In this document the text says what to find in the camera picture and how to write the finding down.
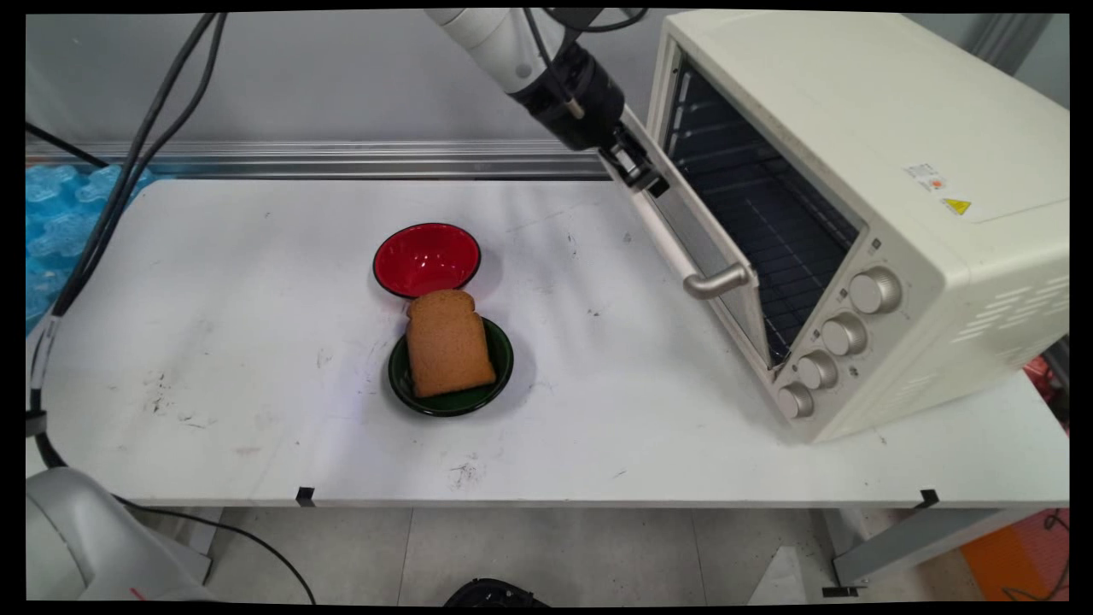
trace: white table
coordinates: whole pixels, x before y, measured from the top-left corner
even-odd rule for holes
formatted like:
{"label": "white table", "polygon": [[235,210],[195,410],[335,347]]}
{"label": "white table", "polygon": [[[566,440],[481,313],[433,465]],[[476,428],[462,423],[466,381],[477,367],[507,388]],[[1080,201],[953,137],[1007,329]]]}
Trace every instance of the white table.
{"label": "white table", "polygon": [[[372,274],[415,222],[470,230],[467,289],[513,342],[491,404],[414,414]],[[27,357],[36,334],[27,341]],[[784,427],[708,307],[600,181],[164,180],[62,323],[58,451],[160,506],[1067,506],[1069,440],[1020,374],[821,445]],[[42,470],[27,442],[26,474]]]}

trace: gray wall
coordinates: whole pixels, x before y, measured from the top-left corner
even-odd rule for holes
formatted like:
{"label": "gray wall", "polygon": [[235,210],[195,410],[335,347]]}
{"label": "gray wall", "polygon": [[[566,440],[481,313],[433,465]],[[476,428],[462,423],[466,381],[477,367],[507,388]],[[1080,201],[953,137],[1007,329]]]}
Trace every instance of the gray wall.
{"label": "gray wall", "polygon": [[[661,20],[586,34],[585,45],[644,117]],[[984,13],[907,13],[969,47]],[[126,141],[136,130],[196,15],[28,15],[26,118],[77,142]],[[1069,38],[1051,22],[1019,76],[1065,90]],[[1062,32],[1069,36],[1069,17]],[[1065,85],[1060,84],[1065,57]],[[164,117],[192,92],[204,63],[196,51]],[[228,16],[205,98],[176,137],[213,141],[391,141],[549,139],[522,107],[420,10],[235,13]]]}
{"label": "gray wall", "polygon": [[904,13],[953,45],[971,49],[989,21],[988,13]]}
{"label": "gray wall", "polygon": [[1070,14],[1054,15],[1036,46],[1014,74],[1060,105],[1070,108]]}

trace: blue bubble wrap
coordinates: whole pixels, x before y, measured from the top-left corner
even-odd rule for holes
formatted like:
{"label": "blue bubble wrap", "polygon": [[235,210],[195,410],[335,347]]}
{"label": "blue bubble wrap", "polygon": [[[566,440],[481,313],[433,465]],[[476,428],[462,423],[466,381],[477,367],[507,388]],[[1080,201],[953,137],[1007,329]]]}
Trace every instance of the blue bubble wrap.
{"label": "blue bubble wrap", "polygon": [[[117,165],[90,175],[68,164],[26,169],[26,335],[72,274],[120,174]],[[162,178],[145,169],[133,197]]]}

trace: warning label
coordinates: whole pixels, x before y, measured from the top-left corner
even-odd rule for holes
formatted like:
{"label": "warning label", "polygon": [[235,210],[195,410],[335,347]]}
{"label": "warning label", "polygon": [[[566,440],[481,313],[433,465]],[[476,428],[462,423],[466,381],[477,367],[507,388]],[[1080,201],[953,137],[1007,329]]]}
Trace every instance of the warning label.
{"label": "warning label", "polygon": [[972,206],[972,203],[966,200],[956,200],[954,198],[943,198],[941,200],[949,205],[949,209],[955,211],[957,215],[964,215],[967,208]]}
{"label": "warning label", "polygon": [[956,215],[965,217],[964,214],[972,208],[972,200],[957,191],[933,165],[927,162],[910,164],[904,166],[903,170]]}

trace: orange mat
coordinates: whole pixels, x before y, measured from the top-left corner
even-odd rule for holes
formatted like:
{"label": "orange mat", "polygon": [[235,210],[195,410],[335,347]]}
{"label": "orange mat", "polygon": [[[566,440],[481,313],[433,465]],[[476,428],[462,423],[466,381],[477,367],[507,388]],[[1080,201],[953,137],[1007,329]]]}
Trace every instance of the orange mat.
{"label": "orange mat", "polygon": [[1070,509],[1058,512],[1062,523],[1048,523],[1054,513],[1036,513],[961,547],[986,600],[1043,600],[1062,578],[1050,600],[1070,601],[1070,533],[1063,528],[1070,527]]}

